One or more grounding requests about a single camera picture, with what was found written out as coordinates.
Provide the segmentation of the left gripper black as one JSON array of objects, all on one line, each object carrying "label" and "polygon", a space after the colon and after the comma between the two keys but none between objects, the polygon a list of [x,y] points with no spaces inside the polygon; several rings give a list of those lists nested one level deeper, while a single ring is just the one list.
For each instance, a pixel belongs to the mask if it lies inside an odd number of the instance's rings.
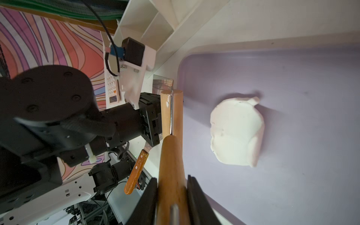
[{"label": "left gripper black", "polygon": [[143,127],[142,137],[154,147],[160,143],[159,135],[162,134],[160,95],[141,93],[139,107]]}]

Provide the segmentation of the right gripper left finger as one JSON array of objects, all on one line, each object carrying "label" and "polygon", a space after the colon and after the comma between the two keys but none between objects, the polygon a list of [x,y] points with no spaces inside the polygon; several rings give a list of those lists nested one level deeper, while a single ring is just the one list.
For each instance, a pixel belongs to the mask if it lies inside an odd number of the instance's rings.
[{"label": "right gripper left finger", "polygon": [[154,225],[158,201],[158,182],[151,178],[126,225]]}]

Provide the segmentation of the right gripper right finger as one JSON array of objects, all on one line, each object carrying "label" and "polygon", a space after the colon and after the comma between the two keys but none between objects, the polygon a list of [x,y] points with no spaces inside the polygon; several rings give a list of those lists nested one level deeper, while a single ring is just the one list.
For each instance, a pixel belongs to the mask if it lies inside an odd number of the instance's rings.
[{"label": "right gripper right finger", "polygon": [[187,177],[187,204],[192,225],[221,225],[195,177]]}]

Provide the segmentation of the wooden dough roller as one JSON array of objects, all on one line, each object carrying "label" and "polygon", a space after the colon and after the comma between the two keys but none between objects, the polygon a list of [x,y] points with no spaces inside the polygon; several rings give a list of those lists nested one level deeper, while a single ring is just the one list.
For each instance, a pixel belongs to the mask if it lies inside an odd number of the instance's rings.
[{"label": "wooden dough roller", "polygon": [[177,205],[179,225],[190,225],[186,178],[183,164],[183,92],[162,91],[161,119],[163,144],[161,148],[158,189],[157,225],[170,225],[173,206]]}]

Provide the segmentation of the white dough piece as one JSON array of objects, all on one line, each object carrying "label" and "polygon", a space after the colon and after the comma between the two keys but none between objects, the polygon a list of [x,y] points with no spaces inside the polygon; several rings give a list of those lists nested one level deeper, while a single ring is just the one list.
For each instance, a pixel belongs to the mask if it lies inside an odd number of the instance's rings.
[{"label": "white dough piece", "polygon": [[265,130],[258,97],[230,98],[211,113],[211,150],[227,165],[256,167]]}]

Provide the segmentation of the purple cutting board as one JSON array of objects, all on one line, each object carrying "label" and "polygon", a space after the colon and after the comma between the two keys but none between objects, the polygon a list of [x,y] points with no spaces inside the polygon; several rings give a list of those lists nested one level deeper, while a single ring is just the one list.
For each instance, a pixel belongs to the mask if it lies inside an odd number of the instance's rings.
[{"label": "purple cutting board", "polygon": [[[358,46],[194,54],[178,81],[185,173],[213,206],[248,225],[359,224]],[[258,165],[225,165],[211,151],[211,112],[250,97],[265,120]]]}]

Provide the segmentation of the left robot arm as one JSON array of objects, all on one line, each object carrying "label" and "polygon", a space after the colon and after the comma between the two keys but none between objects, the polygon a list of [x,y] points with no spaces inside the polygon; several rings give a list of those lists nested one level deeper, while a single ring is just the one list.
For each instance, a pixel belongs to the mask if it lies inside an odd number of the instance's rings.
[{"label": "left robot arm", "polygon": [[1,224],[34,225],[115,188],[135,165],[97,156],[161,133],[160,96],[100,111],[90,79],[61,65],[1,78]]}]

